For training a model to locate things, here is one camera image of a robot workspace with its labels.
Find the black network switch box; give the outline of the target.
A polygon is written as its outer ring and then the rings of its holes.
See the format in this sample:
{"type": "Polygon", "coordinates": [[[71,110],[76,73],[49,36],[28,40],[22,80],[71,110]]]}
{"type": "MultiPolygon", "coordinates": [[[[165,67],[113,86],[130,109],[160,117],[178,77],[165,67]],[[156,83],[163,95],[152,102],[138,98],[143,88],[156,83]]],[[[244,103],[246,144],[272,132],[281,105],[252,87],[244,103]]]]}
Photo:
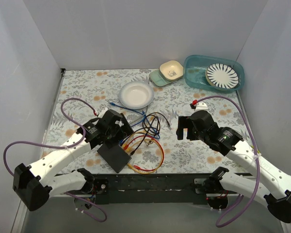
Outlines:
{"type": "Polygon", "coordinates": [[[131,160],[117,143],[104,143],[97,152],[116,173],[119,173],[131,160]]]}

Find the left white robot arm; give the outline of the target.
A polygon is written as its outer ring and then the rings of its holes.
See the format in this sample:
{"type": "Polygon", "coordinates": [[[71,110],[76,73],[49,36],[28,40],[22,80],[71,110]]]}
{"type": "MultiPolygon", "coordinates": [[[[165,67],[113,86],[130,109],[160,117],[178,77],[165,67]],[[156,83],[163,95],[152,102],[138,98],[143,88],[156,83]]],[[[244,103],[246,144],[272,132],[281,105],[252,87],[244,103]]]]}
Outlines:
{"type": "Polygon", "coordinates": [[[49,198],[61,193],[79,190],[89,194],[95,179],[91,172],[84,168],[64,175],[58,175],[58,172],[95,147],[104,160],[115,163],[113,170],[120,172],[130,156],[119,142],[132,133],[123,114],[106,110],[78,128],[60,149],[30,165],[18,165],[14,171],[13,190],[30,211],[39,209],[49,198]]]}

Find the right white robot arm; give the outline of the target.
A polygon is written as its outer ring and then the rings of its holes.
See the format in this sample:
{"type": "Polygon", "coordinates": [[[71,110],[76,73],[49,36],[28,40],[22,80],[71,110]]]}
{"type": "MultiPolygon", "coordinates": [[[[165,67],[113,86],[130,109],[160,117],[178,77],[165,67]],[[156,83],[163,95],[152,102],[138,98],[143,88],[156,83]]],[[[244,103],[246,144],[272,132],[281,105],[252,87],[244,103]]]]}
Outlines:
{"type": "Polygon", "coordinates": [[[201,140],[256,177],[253,181],[220,166],[203,181],[204,190],[215,193],[228,190],[249,198],[254,194],[253,199],[264,205],[274,217],[291,223],[290,175],[261,155],[255,155],[254,149],[238,132],[230,127],[219,127],[205,110],[196,111],[191,116],[180,116],[176,131],[179,140],[183,139],[185,129],[187,139],[201,140]]]}

